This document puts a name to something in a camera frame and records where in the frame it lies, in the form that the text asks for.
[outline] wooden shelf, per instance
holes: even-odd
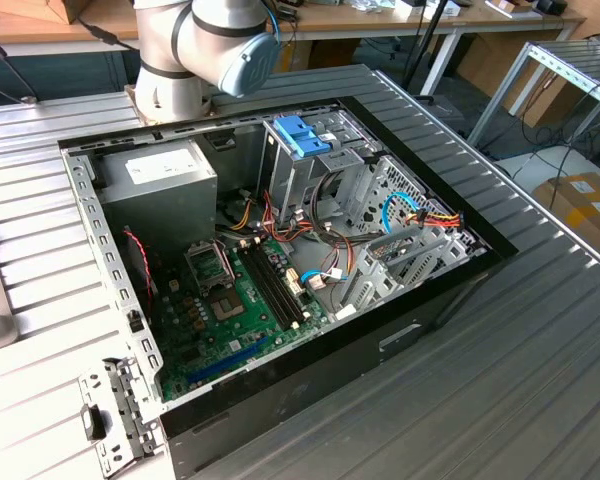
[[[298,31],[333,32],[359,30],[396,30],[416,28],[419,17],[412,16],[404,21],[393,9],[381,13],[366,14],[347,5],[324,6],[305,5],[299,9]],[[133,8],[128,0],[94,0],[84,11],[82,19],[90,24],[115,33],[121,40],[138,38],[138,30]],[[444,19],[441,26],[494,27],[515,23],[516,25],[545,25],[547,30],[560,29],[565,21],[584,21],[584,17],[573,10],[567,10],[562,17],[544,17],[537,20],[512,21],[484,4],[462,9],[460,16]],[[283,32],[291,32],[291,26],[281,22]],[[93,37],[80,25],[62,25],[16,15],[0,13],[0,43],[47,43],[93,40]]]

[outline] blue drive bay latch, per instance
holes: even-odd
[[[320,140],[313,128],[297,115],[276,118],[273,126],[300,157],[309,157],[331,150],[331,145]]]

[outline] metal rack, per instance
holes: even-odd
[[[275,75],[216,104],[233,113],[345,95],[521,254],[448,326],[196,479],[599,479],[599,255],[366,67]],[[43,106],[0,107],[0,272],[23,335],[0,350],[0,478],[98,479],[76,378],[127,348],[55,145],[139,121],[124,94]],[[173,474],[158,455],[120,478]]]
[[[527,103],[535,85],[546,69],[560,75],[571,84],[580,88],[599,104],[578,127],[575,136],[583,132],[600,113],[600,42],[597,40],[576,40],[567,42],[527,43],[520,51],[516,61],[493,95],[491,102],[469,135],[467,143],[477,145],[482,138],[493,115],[514,85],[529,60],[536,60],[540,66],[533,73],[524,90],[511,107],[510,113],[516,115]]]

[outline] blue pcie slot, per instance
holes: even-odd
[[[193,372],[192,374],[187,375],[187,381],[189,382],[189,384],[199,382],[201,380],[204,380],[205,378],[209,378],[212,375],[215,375],[228,369],[236,363],[243,362],[246,359],[253,357],[253,355],[256,354],[258,350],[260,350],[260,347],[264,343],[266,343],[268,338],[269,337],[261,338],[253,345],[243,348],[239,352],[236,352],[227,358],[223,358],[222,360],[212,365],[209,365],[208,367],[204,367],[202,370],[198,370],[197,372]]]

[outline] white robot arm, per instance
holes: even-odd
[[[279,45],[260,0],[136,0],[142,67],[136,104],[165,123],[204,114],[204,82],[241,97],[258,90]]]

